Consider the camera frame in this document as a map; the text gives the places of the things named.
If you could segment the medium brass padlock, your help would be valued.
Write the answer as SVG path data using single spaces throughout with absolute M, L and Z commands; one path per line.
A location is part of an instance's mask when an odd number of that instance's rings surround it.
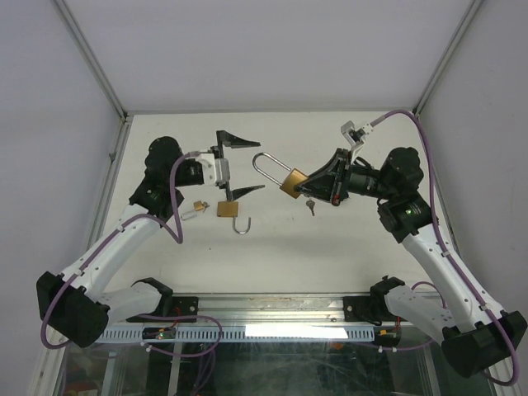
M 237 226 L 237 218 L 239 212 L 239 203 L 235 200 L 220 201 L 217 204 L 217 216 L 219 218 L 230 218 L 232 220 L 232 230 L 238 235 L 247 234 L 252 225 L 252 219 L 247 219 L 247 225 L 244 229 Z

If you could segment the silver key set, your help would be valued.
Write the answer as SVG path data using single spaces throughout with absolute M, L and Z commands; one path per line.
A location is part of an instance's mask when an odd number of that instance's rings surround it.
M 306 206 L 309 208 L 309 211 L 310 211 L 310 214 L 312 216 L 315 216 L 315 213 L 314 213 L 314 206 L 315 206 L 315 201 L 312 200 L 311 198 L 308 198 L 305 202 Z

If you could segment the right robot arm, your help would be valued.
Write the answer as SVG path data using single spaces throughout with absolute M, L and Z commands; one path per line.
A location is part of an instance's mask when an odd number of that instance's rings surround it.
M 416 295 L 396 277 L 387 277 L 370 289 L 371 314 L 408 320 L 441 346 L 457 374 L 470 378 L 512 357 L 527 321 L 518 311 L 506 311 L 450 247 L 418 191 L 423 177 L 414 148 L 393 149 L 379 170 L 353 163 L 351 152 L 338 149 L 295 191 L 334 206 L 350 194 L 378 200 L 380 223 L 424 269 L 446 306 Z

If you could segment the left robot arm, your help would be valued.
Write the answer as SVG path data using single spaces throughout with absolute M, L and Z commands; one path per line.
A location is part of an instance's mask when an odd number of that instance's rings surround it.
M 213 186 L 235 200 L 252 192 L 252 187 L 230 188 L 229 161 L 224 150 L 258 145 L 257 141 L 219 130 L 214 146 L 184 153 L 173 137 L 156 138 L 148 147 L 144 177 L 111 231 L 58 275 L 47 271 L 36 282 L 42 344 L 50 350 L 58 349 L 47 338 L 48 329 L 78 347 L 89 347 L 114 323 L 144 315 L 158 321 L 168 318 L 173 291 L 162 282 L 144 278 L 114 292 L 107 292 L 107 285 L 159 230 L 166 230 L 176 243 L 183 242 L 181 188 Z

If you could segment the small brass padlock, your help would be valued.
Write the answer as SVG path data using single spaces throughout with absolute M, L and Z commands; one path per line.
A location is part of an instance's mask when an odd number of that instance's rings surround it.
M 199 213 L 204 213 L 210 205 L 206 201 L 196 201 L 193 203 L 191 210 L 188 210 L 180 215 L 181 221 L 187 221 L 189 219 L 194 219 L 198 216 Z

